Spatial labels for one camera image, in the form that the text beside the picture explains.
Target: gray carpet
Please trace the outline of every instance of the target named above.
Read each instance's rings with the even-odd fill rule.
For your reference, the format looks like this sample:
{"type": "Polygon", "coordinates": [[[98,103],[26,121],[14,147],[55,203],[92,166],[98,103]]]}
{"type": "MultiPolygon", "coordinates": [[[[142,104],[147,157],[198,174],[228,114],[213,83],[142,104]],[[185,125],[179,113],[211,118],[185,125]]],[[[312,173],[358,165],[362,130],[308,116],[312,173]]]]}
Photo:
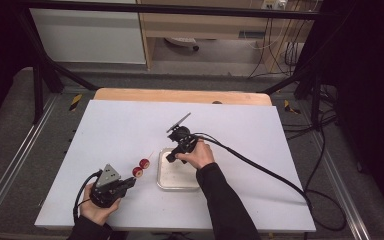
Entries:
{"type": "MultiPolygon", "coordinates": [[[[254,92],[265,89],[279,79],[259,78],[246,80],[239,77],[203,77],[152,74],[84,74],[87,80],[105,87],[163,88],[191,90],[237,90],[254,92]]],[[[67,85],[76,86],[70,81],[67,85]]],[[[278,107],[282,123],[307,124],[302,114],[285,112],[283,100],[297,102],[291,94],[292,84],[272,96],[278,107]]],[[[46,198],[53,179],[64,159],[64,151],[69,147],[69,139],[74,136],[88,99],[93,92],[85,94],[75,112],[68,111],[75,93],[61,94],[45,128],[37,139],[24,166],[15,179],[7,197],[0,207],[0,233],[66,236],[67,231],[49,231],[36,228],[33,224],[40,211],[38,204],[46,198]]],[[[14,86],[0,110],[0,176],[27,134],[33,119],[32,80],[29,72],[18,74],[14,86]]],[[[384,239],[384,200],[373,179],[360,174],[348,144],[338,126],[326,127],[326,142],[335,164],[341,172],[364,223],[373,239],[384,239]]],[[[295,165],[304,184],[308,179],[319,151],[310,134],[289,141],[295,165]]],[[[321,166],[310,185],[311,189],[322,191],[335,198],[329,179],[321,166]]],[[[66,201],[74,201],[75,193],[66,201]]],[[[337,208],[324,199],[310,196],[315,205],[314,215],[329,226],[338,226],[341,218],[337,208]]],[[[280,239],[300,239],[298,235],[276,235],[280,239]]],[[[134,233],[129,239],[163,239],[164,236],[150,233],[134,233]]],[[[317,232],[309,234],[310,239],[352,239],[348,226],[339,232],[325,230],[317,225],[317,232]]],[[[212,239],[211,234],[196,236],[194,239],[212,239]]]]}

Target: person's left hand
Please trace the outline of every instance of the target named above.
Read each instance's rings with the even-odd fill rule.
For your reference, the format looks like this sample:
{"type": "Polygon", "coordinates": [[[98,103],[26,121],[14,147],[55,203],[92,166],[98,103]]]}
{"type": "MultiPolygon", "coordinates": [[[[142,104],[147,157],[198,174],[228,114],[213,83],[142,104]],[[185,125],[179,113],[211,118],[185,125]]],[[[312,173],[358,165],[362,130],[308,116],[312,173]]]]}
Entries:
{"type": "MultiPolygon", "coordinates": [[[[92,186],[93,184],[86,185],[85,192],[83,195],[83,201],[90,199],[89,196],[92,186]]],[[[91,200],[88,200],[80,205],[80,214],[83,217],[86,217],[87,219],[91,220],[92,222],[100,226],[104,226],[110,214],[118,209],[120,202],[121,198],[117,199],[109,208],[100,208],[93,204],[91,200]]]]}

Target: red object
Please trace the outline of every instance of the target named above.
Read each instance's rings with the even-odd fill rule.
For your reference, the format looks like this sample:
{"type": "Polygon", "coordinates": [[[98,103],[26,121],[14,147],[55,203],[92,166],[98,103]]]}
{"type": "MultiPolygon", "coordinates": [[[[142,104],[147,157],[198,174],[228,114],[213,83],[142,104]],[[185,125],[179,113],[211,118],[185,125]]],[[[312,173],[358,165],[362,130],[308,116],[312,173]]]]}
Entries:
{"type": "Polygon", "coordinates": [[[139,166],[142,168],[142,169],[147,169],[149,167],[149,160],[144,158],[142,160],[140,160],[139,162],[139,166]]]}
{"type": "Polygon", "coordinates": [[[134,177],[140,178],[143,175],[143,170],[140,167],[135,167],[135,168],[133,168],[132,174],[134,177]]]}

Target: person's right hand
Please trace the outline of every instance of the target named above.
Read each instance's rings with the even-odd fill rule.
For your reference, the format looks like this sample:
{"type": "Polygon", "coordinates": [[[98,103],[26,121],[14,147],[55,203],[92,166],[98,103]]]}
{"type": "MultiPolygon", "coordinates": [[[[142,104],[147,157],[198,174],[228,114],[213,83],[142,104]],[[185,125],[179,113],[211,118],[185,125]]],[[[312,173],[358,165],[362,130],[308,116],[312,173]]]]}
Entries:
{"type": "Polygon", "coordinates": [[[201,169],[205,165],[215,162],[210,145],[205,144],[202,139],[198,139],[195,149],[191,153],[178,153],[176,158],[189,162],[196,169],[201,169]]]}

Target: white cabinet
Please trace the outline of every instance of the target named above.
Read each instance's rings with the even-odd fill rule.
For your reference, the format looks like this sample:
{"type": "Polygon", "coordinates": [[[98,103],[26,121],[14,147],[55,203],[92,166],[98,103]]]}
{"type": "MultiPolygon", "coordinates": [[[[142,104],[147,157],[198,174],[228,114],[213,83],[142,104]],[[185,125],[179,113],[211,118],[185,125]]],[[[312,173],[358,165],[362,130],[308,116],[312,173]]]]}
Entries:
{"type": "Polygon", "coordinates": [[[31,13],[46,52],[55,61],[145,64],[137,13],[48,9],[31,13]]]}

